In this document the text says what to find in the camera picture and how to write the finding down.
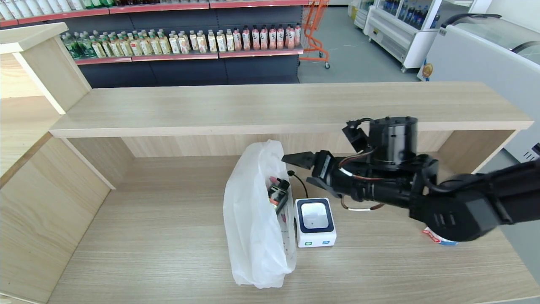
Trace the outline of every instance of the floor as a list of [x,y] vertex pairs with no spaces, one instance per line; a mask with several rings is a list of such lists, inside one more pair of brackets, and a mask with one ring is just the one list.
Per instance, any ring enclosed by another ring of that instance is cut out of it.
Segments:
[[[360,29],[347,16],[347,8],[328,8],[316,38],[330,53],[330,69],[323,62],[302,61],[298,78],[301,83],[333,82],[398,82],[418,81],[417,70],[401,73],[400,63],[376,43],[369,43]],[[482,172],[505,168],[517,161],[505,150],[497,154]],[[502,227],[533,277],[540,284],[540,221]],[[540,298],[526,299],[506,304],[540,304]]]

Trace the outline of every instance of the wooden panel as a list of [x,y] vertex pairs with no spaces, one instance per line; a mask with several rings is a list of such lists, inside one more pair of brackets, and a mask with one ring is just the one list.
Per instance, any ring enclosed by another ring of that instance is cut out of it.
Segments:
[[420,120],[419,131],[517,130],[532,124],[525,113],[481,83],[302,83],[95,89],[51,133],[329,133],[339,132],[349,120],[404,115]]
[[455,131],[438,153],[455,173],[476,173],[519,130]]
[[[405,209],[345,211],[331,199],[332,248],[298,249],[282,288],[234,283],[223,223],[238,157],[137,158],[107,197],[49,304],[478,303],[540,295],[499,229],[435,244]],[[306,177],[307,170],[298,170]],[[303,189],[292,180],[293,193]],[[312,197],[328,196],[308,185]]]
[[68,141],[111,189],[122,182],[133,163],[134,156],[120,137],[70,138]]
[[0,30],[0,54],[26,51],[67,30],[64,22]]
[[[452,131],[422,131],[418,134],[418,151],[437,151]],[[135,157],[225,156],[241,155],[254,142],[269,139],[281,141],[285,153],[329,150],[332,153],[354,153],[345,135],[339,133],[200,135],[123,137]]]
[[91,90],[59,37],[13,55],[60,114]]
[[0,55],[0,92],[3,100],[12,97],[43,96],[43,92],[12,54]]
[[50,139],[0,190],[1,292],[45,303],[109,188]]
[[3,98],[0,120],[2,175],[60,118],[45,97]]

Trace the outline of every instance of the robotic arm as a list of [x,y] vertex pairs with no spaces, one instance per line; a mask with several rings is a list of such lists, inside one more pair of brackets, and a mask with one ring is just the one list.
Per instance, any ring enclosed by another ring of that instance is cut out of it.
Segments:
[[[369,136],[359,128],[369,121]],[[343,133],[357,152],[288,154],[282,161],[312,170],[307,182],[333,196],[409,209],[409,217],[452,241],[472,241],[501,224],[540,220],[540,159],[488,174],[458,174],[437,185],[438,160],[416,153],[418,120],[363,118]]]

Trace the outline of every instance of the wire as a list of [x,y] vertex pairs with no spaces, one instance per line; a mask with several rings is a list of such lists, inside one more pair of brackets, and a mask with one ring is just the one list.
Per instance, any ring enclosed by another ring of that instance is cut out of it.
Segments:
[[287,171],[287,175],[288,175],[288,176],[294,176],[294,177],[296,177],[296,178],[300,181],[300,183],[302,184],[302,187],[304,187],[304,191],[306,192],[306,198],[308,199],[308,198],[309,198],[309,195],[307,195],[307,188],[306,188],[306,185],[303,183],[302,179],[299,178],[299,177],[294,173],[294,171],[292,171],[292,170]]

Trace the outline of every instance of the orange shopping basket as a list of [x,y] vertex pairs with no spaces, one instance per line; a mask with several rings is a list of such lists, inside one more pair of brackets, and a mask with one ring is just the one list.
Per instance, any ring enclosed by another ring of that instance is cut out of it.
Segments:
[[304,54],[310,52],[318,52],[318,57],[300,57],[300,60],[324,61],[325,68],[329,69],[330,54],[323,48],[322,42],[313,37],[313,34],[319,29],[322,17],[328,7],[329,0],[313,0],[309,5],[304,6],[302,26],[304,35],[302,45],[304,46]]

